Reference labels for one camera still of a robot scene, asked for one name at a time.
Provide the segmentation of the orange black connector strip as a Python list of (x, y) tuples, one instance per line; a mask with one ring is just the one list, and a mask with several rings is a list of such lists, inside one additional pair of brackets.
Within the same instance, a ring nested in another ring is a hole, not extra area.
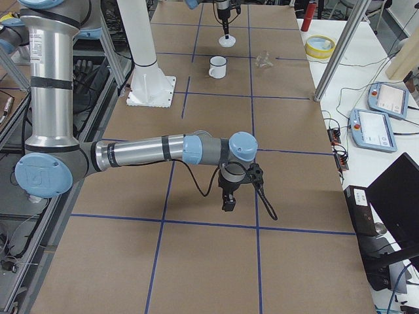
[(331, 143), (331, 148), (335, 158), (337, 169), (340, 173), (349, 170), (348, 167), (348, 151), (342, 145), (340, 140), (340, 129), (339, 128), (328, 128), (327, 134)]

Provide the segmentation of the black computer box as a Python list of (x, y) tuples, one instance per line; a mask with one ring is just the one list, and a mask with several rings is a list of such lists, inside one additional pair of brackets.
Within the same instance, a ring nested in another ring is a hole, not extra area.
[(357, 235), (374, 237), (377, 235), (366, 188), (348, 186), (344, 190), (352, 225)]

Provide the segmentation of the yellow rimmed blue bowl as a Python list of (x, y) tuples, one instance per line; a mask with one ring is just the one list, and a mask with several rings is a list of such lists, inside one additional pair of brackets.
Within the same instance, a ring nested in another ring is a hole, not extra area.
[[(320, 44), (323, 41), (329, 41), (331, 43), (331, 48), (329, 50), (321, 49)], [(336, 43), (332, 38), (323, 35), (313, 35), (307, 38), (304, 48), (308, 56), (323, 60), (331, 57), (335, 50), (335, 46)]]

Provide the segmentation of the white pedestal base plate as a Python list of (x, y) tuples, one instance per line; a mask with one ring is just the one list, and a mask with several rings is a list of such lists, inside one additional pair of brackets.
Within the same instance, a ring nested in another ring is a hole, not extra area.
[(128, 106), (168, 108), (172, 104), (176, 77), (158, 76), (156, 79), (144, 75), (134, 75), (130, 93), (126, 100)]

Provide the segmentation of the aluminium frame post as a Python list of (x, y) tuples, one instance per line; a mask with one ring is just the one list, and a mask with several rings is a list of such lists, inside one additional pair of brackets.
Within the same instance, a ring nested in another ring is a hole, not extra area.
[(320, 102), (325, 92), (330, 85), (334, 74), (336, 73), (339, 64), (344, 56), (345, 51), (347, 50), (350, 41), (352, 40), (355, 32), (363, 19), (369, 5), (371, 4), (371, 0), (359, 0), (353, 10), (352, 13), (344, 26), (344, 29), (339, 37), (339, 40), (336, 44), (335, 50), (332, 53), (332, 56), (327, 64), (321, 78), (319, 84), (314, 92), (314, 101)]

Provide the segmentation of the crossing blue tape strip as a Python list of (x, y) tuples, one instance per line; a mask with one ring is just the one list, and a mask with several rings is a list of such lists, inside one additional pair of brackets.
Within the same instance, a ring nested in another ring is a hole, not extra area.
[(186, 220), (168, 220), (168, 219), (157, 219), (157, 218), (122, 217), (122, 216), (112, 216), (112, 215), (93, 215), (93, 214), (85, 214), (85, 213), (72, 213), (70, 214), (70, 216), (71, 217), (86, 217), (86, 218), (102, 218), (102, 219), (111, 219), (111, 220), (132, 220), (132, 221), (141, 221), (141, 222), (163, 222), (163, 223), (170, 223), (170, 224), (214, 226), (214, 227), (239, 228), (239, 229), (250, 229), (250, 230), (258, 229), (258, 230), (270, 230), (270, 231), (279, 231), (279, 232), (297, 232), (297, 233), (307, 233), (307, 234), (355, 236), (354, 232), (340, 232), (340, 231), (313, 230), (313, 229), (300, 229), (300, 228), (281, 228), (281, 227), (269, 227), (269, 226), (253, 226), (253, 225), (244, 225), (244, 224), (226, 224), (226, 223), (216, 223), (216, 222), (195, 222), (195, 221), (186, 221)]

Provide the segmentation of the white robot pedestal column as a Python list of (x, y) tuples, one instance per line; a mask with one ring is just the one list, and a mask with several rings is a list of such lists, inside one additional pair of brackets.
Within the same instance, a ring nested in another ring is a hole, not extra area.
[(160, 76), (145, 0), (121, 0), (118, 8), (134, 60), (134, 75)]

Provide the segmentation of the red bottle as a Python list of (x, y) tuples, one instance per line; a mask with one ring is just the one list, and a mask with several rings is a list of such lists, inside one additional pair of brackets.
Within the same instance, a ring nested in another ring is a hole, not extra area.
[(304, 14), (304, 18), (303, 18), (303, 22), (301, 25), (301, 31), (302, 32), (307, 32), (309, 30), (311, 21), (314, 17), (314, 13), (316, 11), (317, 8), (317, 2), (316, 1), (309, 1), (306, 7), (306, 11)]

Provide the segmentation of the white sponge block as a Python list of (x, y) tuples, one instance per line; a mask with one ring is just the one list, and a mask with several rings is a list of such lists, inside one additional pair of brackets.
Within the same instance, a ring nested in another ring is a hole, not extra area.
[(323, 41), (320, 46), (322, 50), (329, 50), (331, 48), (331, 43), (329, 41)]

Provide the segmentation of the white cup lid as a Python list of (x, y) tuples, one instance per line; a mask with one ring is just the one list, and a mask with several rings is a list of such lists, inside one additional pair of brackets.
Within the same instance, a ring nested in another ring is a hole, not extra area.
[(236, 38), (230, 34), (222, 35), (218, 40), (220, 46), (223, 48), (230, 48), (236, 44)]

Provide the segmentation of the white enamel cup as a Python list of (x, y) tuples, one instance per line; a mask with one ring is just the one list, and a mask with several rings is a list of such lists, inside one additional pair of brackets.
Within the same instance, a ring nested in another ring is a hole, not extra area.
[(208, 75), (214, 79), (222, 79), (227, 72), (227, 59), (224, 56), (214, 56), (209, 61)]

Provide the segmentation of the wooden beam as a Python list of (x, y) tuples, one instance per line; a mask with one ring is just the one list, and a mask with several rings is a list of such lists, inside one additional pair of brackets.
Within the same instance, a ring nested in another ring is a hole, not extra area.
[(386, 69), (390, 80), (403, 80), (408, 73), (418, 66), (418, 29), (406, 39), (399, 42), (400, 51)]

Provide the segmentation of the black monitor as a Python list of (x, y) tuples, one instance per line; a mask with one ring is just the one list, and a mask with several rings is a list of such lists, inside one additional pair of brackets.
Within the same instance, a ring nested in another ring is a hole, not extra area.
[(367, 198), (394, 240), (418, 244), (418, 164), (402, 153), (367, 188)]

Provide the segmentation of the blue teach pendant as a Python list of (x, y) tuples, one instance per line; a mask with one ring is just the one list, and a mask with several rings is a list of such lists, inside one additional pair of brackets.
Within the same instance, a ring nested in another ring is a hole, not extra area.
[(397, 144), (386, 113), (353, 109), (349, 117), (354, 143), (360, 147), (382, 152), (396, 152)]
[(387, 82), (377, 82), (369, 88), (367, 103), (372, 110), (402, 120), (407, 117), (409, 92)]

